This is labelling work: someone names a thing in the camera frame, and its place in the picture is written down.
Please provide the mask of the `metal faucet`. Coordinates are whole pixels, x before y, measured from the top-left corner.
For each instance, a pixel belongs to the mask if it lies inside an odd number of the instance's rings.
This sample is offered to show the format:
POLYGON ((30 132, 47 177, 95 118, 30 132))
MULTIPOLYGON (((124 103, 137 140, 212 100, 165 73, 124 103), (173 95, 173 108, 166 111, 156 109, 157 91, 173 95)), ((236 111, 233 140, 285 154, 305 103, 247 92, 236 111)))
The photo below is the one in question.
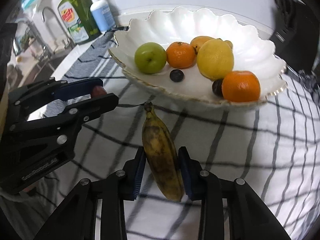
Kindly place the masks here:
POLYGON ((41 10, 41 20, 49 28, 49 32, 54 37, 58 37, 62 34, 64 35, 64 37, 61 38, 61 42, 65 49, 73 49, 75 47, 74 41, 67 33, 65 27, 62 25, 58 16, 52 8, 45 6, 41 10))

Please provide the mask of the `red grape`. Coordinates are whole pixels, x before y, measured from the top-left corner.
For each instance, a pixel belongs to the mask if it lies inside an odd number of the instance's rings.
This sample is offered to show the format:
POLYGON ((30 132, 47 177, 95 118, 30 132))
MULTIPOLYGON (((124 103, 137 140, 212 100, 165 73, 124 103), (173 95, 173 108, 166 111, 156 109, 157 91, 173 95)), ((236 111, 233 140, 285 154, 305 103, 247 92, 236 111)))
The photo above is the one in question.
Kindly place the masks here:
POLYGON ((107 94, 107 92, 102 86, 95 86, 92 89, 90 96, 91 96, 91 98, 97 98, 100 96, 105 96, 106 94, 107 94))

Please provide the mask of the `green apple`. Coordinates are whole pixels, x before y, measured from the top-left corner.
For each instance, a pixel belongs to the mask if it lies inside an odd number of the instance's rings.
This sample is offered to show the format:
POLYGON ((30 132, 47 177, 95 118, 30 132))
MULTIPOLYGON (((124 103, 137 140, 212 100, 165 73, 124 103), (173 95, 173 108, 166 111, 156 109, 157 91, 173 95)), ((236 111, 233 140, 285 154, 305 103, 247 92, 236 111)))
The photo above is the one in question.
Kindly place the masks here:
POLYGON ((155 42, 148 42, 138 47, 134 57, 135 65, 144 74, 157 74, 167 62, 164 48, 155 42))

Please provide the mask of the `small mandarin orange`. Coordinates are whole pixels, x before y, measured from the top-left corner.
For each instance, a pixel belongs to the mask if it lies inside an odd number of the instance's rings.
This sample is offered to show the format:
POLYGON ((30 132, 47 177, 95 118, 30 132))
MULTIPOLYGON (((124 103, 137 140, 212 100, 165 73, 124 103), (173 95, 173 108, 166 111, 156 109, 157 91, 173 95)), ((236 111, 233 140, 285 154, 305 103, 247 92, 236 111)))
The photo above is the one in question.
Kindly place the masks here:
POLYGON ((166 53, 167 62, 172 68, 189 68, 196 59, 195 49, 185 42, 173 42, 166 49, 166 53))

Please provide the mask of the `large orange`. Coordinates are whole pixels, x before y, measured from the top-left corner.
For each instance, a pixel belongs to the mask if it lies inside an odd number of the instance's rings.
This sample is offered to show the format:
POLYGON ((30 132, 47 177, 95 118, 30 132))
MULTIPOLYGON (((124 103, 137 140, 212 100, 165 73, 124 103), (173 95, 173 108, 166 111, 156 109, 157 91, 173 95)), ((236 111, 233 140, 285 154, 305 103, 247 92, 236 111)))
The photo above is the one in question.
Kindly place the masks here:
POLYGON ((222 95, 230 102, 253 102, 260 98, 261 88, 258 78, 249 71, 233 71, 222 81, 222 95))

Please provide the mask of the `black knife block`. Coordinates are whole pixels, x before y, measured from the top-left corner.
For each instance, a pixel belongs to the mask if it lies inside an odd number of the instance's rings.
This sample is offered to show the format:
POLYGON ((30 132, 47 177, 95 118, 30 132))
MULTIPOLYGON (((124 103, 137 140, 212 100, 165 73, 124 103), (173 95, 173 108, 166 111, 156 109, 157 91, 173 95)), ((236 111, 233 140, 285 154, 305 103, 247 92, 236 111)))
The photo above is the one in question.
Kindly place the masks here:
POLYGON ((318 51, 319 20, 301 2, 275 0, 278 9, 276 28, 270 40, 275 54, 296 72, 310 74, 318 51))

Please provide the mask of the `yellow lemon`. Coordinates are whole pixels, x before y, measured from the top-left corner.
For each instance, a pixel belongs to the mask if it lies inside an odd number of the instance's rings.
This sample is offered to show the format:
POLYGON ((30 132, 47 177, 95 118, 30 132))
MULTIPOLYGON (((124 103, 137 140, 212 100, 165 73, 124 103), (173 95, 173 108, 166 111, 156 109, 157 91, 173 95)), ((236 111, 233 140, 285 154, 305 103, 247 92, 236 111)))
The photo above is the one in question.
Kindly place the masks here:
POLYGON ((229 41, 211 39, 197 53, 199 72, 210 80, 224 78, 234 68, 233 46, 229 41))

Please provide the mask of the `green dish soap bottle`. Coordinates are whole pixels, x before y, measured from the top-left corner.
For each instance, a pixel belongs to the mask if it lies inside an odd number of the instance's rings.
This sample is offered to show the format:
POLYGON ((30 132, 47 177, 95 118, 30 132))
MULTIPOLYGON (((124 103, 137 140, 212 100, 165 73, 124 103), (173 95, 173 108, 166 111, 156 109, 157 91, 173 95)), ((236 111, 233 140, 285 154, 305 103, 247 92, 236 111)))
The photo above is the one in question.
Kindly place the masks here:
POLYGON ((91 5, 91 0, 61 0, 57 7, 75 44, 85 44, 101 34, 90 11, 91 5))

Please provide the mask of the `dark plum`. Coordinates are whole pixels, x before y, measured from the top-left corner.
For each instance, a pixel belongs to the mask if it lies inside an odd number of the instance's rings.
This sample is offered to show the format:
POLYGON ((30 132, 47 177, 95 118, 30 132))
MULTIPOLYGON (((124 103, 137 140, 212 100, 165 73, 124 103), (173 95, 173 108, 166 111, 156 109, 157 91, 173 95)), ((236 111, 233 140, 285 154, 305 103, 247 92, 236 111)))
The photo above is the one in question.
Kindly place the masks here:
POLYGON ((223 97, 223 93, 222 93, 222 83, 223 83, 223 79, 217 79, 213 82, 212 84, 212 91, 213 93, 222 98, 223 97))

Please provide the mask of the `white scalloped bowl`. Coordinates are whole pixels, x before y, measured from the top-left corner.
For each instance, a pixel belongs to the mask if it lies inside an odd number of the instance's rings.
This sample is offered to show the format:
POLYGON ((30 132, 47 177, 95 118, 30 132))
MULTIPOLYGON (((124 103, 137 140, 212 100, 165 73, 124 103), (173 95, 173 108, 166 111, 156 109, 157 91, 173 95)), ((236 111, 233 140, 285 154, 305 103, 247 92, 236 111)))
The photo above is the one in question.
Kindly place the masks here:
POLYGON ((116 31, 114 40, 117 46, 110 48, 109 53, 121 66, 125 77, 137 87, 179 105, 200 109, 255 109, 287 88, 287 82, 282 78, 286 62, 275 55, 274 43, 261 39, 256 27, 240 24, 231 14, 216 15, 208 8, 154 10, 145 20, 131 19, 128 30, 116 31), (146 42, 167 48, 172 42, 190 42, 201 35, 232 42, 234 70, 247 70, 258 78, 259 101, 235 103, 218 98, 212 92, 212 82, 201 75, 196 66, 184 70, 184 79, 179 83, 171 81, 169 65, 153 75, 141 73, 135 66, 134 54, 146 42))

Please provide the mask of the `blue pump bottle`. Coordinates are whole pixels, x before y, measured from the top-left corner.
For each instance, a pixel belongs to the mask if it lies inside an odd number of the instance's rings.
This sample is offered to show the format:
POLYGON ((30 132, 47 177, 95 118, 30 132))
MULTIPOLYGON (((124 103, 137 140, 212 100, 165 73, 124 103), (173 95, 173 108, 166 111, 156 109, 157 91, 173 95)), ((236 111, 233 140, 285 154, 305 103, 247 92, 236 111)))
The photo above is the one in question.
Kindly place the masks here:
POLYGON ((101 33, 112 29, 116 23, 106 0, 91 0, 90 12, 101 33))

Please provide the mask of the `checkered grey white cloth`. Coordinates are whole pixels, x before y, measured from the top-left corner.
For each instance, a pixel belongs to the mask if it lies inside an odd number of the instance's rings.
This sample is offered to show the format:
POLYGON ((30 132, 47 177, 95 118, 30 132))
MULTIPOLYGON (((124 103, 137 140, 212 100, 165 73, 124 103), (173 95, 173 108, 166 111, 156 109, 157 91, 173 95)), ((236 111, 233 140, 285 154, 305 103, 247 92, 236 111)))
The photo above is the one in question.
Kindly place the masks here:
POLYGON ((112 33, 97 39, 63 79, 101 78, 118 107, 83 126, 75 158, 42 178, 25 201, 1 199, 20 237, 32 239, 80 179, 104 179, 135 156, 151 101, 177 147, 219 178, 244 178, 288 235, 303 239, 319 216, 319 107, 309 92, 284 76, 288 88, 260 109, 197 111, 134 86, 108 53, 114 44, 112 33))

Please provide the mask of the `yellow mango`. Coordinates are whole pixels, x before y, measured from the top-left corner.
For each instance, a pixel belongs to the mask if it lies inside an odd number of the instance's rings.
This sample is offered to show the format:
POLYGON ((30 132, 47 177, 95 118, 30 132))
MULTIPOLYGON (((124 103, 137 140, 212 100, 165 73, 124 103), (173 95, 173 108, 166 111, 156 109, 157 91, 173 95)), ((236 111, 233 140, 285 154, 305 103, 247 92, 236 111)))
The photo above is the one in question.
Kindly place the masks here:
MULTIPOLYGON (((198 54, 199 49, 209 40, 217 40, 217 39, 216 38, 212 38, 210 36, 198 36, 198 37, 195 37, 195 38, 192 39, 190 45, 195 50, 196 55, 198 54)), ((224 42, 229 45, 231 50, 233 49, 233 44, 232 44, 231 41, 225 40, 224 42)))

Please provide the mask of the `blueberry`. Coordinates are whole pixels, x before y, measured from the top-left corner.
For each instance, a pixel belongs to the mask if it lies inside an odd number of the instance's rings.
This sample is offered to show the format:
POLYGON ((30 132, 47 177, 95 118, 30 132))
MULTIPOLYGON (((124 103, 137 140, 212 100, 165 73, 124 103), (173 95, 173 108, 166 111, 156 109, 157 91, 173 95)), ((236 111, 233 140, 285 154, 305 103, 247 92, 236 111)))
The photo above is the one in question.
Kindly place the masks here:
POLYGON ((181 82, 184 79, 184 73, 180 69, 173 69, 169 77, 173 82, 181 82))

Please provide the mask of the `overripe banana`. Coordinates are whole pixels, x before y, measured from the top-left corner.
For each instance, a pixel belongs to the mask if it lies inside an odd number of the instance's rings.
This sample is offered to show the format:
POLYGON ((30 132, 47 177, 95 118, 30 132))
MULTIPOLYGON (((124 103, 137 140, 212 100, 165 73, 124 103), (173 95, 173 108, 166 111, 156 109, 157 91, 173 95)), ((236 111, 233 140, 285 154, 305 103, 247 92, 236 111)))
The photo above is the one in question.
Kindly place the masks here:
POLYGON ((142 129, 142 143, 146 158, 163 195, 175 202, 180 202, 184 195, 183 181, 177 165, 177 152, 169 130, 157 116, 154 105, 144 105, 146 120, 142 129))

